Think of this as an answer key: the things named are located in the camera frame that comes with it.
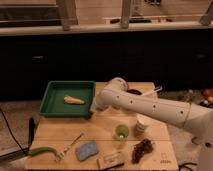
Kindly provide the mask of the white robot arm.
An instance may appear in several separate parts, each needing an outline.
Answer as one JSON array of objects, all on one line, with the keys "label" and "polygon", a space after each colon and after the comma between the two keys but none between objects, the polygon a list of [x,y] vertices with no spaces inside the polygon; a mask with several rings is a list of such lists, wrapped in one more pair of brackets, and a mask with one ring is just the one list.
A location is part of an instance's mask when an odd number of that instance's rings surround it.
[{"label": "white robot arm", "polygon": [[93,98],[90,110],[124,108],[183,128],[201,139],[197,171],[213,171],[213,109],[187,102],[151,98],[127,92],[128,83],[115,77]]}]

